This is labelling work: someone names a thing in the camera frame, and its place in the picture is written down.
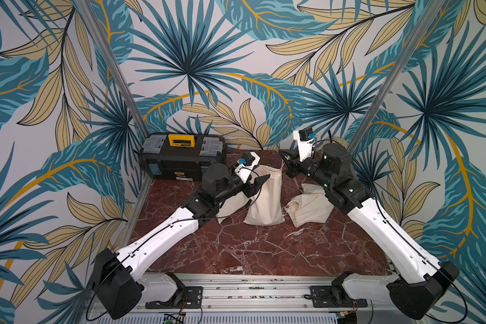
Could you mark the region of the aluminium corner post right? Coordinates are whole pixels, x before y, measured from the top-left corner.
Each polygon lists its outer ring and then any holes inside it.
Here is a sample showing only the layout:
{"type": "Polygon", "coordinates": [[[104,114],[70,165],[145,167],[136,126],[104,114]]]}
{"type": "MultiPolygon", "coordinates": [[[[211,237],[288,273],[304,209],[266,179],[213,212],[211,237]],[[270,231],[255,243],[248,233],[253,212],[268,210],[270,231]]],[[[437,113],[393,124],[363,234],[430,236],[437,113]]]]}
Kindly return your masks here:
{"type": "Polygon", "coordinates": [[[356,129],[354,137],[352,138],[351,143],[348,145],[348,150],[351,155],[354,155],[356,152],[362,137],[367,132],[369,124],[374,119],[375,115],[379,111],[382,103],[384,102],[387,94],[389,93],[391,87],[394,85],[394,82],[397,80],[399,75],[402,74],[403,69],[409,62],[409,59],[412,57],[413,53],[419,47],[419,43],[424,38],[425,33],[427,32],[429,26],[431,25],[434,17],[438,14],[439,10],[441,9],[442,5],[445,3],[444,0],[440,1],[430,1],[428,6],[425,8],[424,12],[422,13],[421,19],[415,24],[414,31],[410,35],[409,39],[405,46],[403,46],[400,50],[400,54],[397,59],[394,61],[394,65],[389,71],[386,76],[385,81],[383,82],[381,88],[379,89],[378,94],[376,94],[371,106],[369,107],[366,114],[356,129]]]}

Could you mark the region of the aluminium corner post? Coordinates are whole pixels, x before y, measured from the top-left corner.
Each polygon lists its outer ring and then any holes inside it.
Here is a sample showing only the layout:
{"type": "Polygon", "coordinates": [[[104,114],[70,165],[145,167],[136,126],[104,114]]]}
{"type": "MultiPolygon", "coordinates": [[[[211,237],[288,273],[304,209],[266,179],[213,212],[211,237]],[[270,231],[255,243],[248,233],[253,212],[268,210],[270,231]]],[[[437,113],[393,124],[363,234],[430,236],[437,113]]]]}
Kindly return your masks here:
{"type": "Polygon", "coordinates": [[[139,128],[143,138],[146,139],[150,136],[148,128],[144,124],[143,117],[139,111],[136,101],[129,89],[124,75],[120,69],[120,65],[117,63],[117,59],[114,55],[111,45],[108,43],[107,34],[101,30],[99,19],[95,14],[90,1],[77,0],[74,2],[77,9],[81,13],[85,24],[88,27],[90,35],[95,41],[104,61],[107,69],[112,75],[112,79],[115,82],[117,89],[119,90],[123,100],[125,101],[129,112],[131,113],[136,126],[139,128]]]}
{"type": "Polygon", "coordinates": [[[389,71],[386,76],[385,81],[383,82],[381,88],[379,89],[378,94],[376,94],[371,106],[369,107],[366,114],[356,129],[354,137],[352,138],[351,143],[348,145],[348,150],[351,155],[354,155],[356,152],[362,137],[367,132],[369,124],[374,119],[375,115],[379,111],[382,103],[384,102],[387,94],[389,93],[391,87],[394,85],[394,82],[397,80],[399,75],[402,74],[403,69],[409,62],[409,59],[412,57],[413,53],[419,47],[419,43],[424,38],[425,33],[427,32],[429,26],[431,25],[434,17],[438,14],[439,10],[441,9],[442,5],[445,3],[444,0],[440,1],[430,1],[428,6],[425,8],[424,12],[422,13],[421,19],[415,24],[414,31],[410,35],[409,39],[405,46],[403,46],[400,50],[400,54],[397,59],[394,61],[394,65],[389,71]]]}

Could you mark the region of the aluminium corner post left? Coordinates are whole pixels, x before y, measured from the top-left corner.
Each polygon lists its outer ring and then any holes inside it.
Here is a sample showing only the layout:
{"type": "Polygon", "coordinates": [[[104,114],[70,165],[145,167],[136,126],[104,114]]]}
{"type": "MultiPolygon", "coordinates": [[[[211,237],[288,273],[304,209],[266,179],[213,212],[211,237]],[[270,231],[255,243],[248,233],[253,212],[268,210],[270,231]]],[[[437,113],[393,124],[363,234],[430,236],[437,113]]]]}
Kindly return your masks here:
{"type": "Polygon", "coordinates": [[[111,45],[108,43],[107,34],[101,30],[99,19],[95,14],[90,1],[77,0],[74,2],[77,9],[81,13],[85,24],[88,27],[90,35],[95,41],[104,61],[107,69],[112,75],[112,79],[115,82],[117,89],[119,90],[123,100],[125,101],[129,112],[131,113],[136,126],[139,128],[143,138],[146,139],[150,136],[148,128],[144,124],[143,117],[139,111],[136,101],[129,89],[124,75],[120,69],[120,65],[117,63],[117,59],[114,55],[111,45]]]}

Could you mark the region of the black plastic toolbox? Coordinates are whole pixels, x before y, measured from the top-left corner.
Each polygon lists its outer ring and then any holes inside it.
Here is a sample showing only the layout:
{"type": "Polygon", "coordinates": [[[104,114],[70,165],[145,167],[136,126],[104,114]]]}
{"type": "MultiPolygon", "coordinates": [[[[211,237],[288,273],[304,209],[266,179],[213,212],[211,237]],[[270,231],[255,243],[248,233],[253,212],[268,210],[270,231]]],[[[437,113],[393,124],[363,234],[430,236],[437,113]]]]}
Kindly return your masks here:
{"type": "Polygon", "coordinates": [[[225,163],[225,139],[205,134],[149,136],[139,152],[139,166],[152,179],[200,181],[207,168],[225,163]]]}

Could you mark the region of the cream cloth drawstring bag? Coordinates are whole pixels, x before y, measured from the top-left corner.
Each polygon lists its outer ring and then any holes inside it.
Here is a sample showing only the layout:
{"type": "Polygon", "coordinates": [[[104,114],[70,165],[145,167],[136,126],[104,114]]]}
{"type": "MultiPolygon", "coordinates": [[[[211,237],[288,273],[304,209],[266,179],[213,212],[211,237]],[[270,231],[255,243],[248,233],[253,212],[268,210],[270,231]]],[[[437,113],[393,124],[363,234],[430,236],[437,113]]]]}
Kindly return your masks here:
{"type": "Polygon", "coordinates": [[[244,223],[261,226],[283,223],[282,171],[270,166],[259,166],[256,172],[260,176],[269,175],[269,179],[262,186],[260,193],[252,197],[252,205],[248,209],[244,223]]]}

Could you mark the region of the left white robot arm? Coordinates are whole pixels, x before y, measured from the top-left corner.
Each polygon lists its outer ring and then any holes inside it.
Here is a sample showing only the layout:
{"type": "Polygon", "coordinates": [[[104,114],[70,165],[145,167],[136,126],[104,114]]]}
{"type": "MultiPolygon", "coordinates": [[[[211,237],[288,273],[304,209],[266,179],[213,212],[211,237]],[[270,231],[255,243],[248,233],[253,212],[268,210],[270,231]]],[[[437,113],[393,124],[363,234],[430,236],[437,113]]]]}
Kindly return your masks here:
{"type": "Polygon", "coordinates": [[[252,197],[268,179],[252,166],[239,165],[234,171],[221,163],[209,166],[201,186],[162,224],[117,252],[106,248],[95,257],[90,278],[93,298],[101,302],[112,319],[131,312],[152,292],[141,279],[156,260],[213,219],[229,198],[239,193],[252,197]]]}

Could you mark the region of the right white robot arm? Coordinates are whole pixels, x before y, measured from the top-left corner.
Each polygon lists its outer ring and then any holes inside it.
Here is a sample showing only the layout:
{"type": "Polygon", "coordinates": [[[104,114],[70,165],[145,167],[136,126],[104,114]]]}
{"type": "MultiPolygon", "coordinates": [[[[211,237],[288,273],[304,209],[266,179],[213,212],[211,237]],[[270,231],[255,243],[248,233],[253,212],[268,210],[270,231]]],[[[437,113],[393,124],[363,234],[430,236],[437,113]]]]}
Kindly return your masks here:
{"type": "Polygon", "coordinates": [[[326,199],[367,232],[395,266],[396,274],[389,276],[341,274],[332,282],[337,297],[393,305],[414,320],[428,316],[454,285],[459,269],[427,252],[384,211],[373,193],[352,176],[352,155],[341,144],[324,145],[319,159],[310,143],[279,154],[290,178],[302,174],[322,187],[326,199]]]}

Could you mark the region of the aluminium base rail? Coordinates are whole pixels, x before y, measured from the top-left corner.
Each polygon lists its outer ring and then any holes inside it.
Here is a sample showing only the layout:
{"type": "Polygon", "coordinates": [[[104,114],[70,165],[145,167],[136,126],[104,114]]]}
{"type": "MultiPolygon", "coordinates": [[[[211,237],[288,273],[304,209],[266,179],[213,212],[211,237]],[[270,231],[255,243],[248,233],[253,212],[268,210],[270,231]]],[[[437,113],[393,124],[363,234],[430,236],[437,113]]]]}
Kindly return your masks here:
{"type": "Polygon", "coordinates": [[[411,323],[389,304],[367,300],[320,307],[313,286],[331,277],[178,274],[184,297],[174,308],[137,304],[117,323],[411,323]]]}

